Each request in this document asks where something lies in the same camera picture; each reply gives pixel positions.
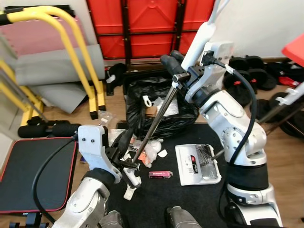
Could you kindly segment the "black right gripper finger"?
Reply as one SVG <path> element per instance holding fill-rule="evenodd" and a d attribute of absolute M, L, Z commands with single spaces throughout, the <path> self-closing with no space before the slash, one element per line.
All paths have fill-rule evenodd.
<path fill-rule="evenodd" d="M 178 63 L 178 61 L 176 61 L 176 59 L 171 57 L 170 55 L 162 55 L 161 63 L 163 64 L 165 69 L 172 75 L 184 74 L 185 72 L 187 72 L 180 66 L 180 63 Z"/>
<path fill-rule="evenodd" d="M 176 61 L 180 63 L 180 66 L 182 68 L 188 68 L 192 66 L 192 64 L 188 61 L 185 55 L 179 52 L 178 50 L 172 50 L 172 52 L 170 52 L 170 56 L 175 58 Z"/>

